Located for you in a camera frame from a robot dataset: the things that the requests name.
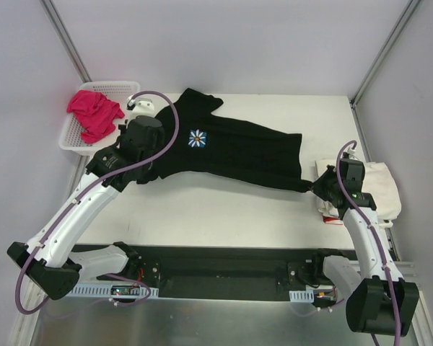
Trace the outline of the black t shirt daisy logo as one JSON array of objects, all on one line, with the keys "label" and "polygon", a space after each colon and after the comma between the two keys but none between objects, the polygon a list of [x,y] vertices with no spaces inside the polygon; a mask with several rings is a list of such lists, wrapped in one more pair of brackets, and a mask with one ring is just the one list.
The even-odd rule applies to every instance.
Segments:
[{"label": "black t shirt daisy logo", "polygon": [[165,138],[178,132],[172,147],[152,162],[140,182],[165,179],[180,172],[203,172],[254,185],[308,192],[299,154],[302,134],[283,133],[245,120],[214,115],[223,100],[187,88],[173,107],[156,118]]}]

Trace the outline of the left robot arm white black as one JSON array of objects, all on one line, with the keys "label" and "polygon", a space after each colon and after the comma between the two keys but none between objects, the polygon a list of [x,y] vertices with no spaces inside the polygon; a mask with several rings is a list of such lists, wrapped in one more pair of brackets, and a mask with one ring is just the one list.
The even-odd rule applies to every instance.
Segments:
[{"label": "left robot arm white black", "polygon": [[78,188],[47,226],[29,241],[13,242],[6,253],[52,300],[72,291],[79,281],[116,274],[121,280],[138,277],[139,254],[117,241],[108,247],[74,252],[74,245],[98,213],[130,182],[141,182],[151,164],[113,174],[156,154],[165,144],[161,122],[140,115],[126,125],[116,142],[93,156]]}]

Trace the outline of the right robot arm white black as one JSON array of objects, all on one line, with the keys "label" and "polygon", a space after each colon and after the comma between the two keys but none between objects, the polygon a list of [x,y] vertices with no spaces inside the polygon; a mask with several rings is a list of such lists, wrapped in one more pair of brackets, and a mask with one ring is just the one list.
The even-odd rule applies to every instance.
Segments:
[{"label": "right robot arm white black", "polygon": [[405,337],[419,302],[417,285],[406,281],[378,231],[375,200],[362,192],[365,168],[356,159],[339,159],[312,184],[312,192],[338,210],[354,245],[359,269],[338,254],[322,254],[310,266],[318,284],[332,283],[346,306],[353,332]]}]

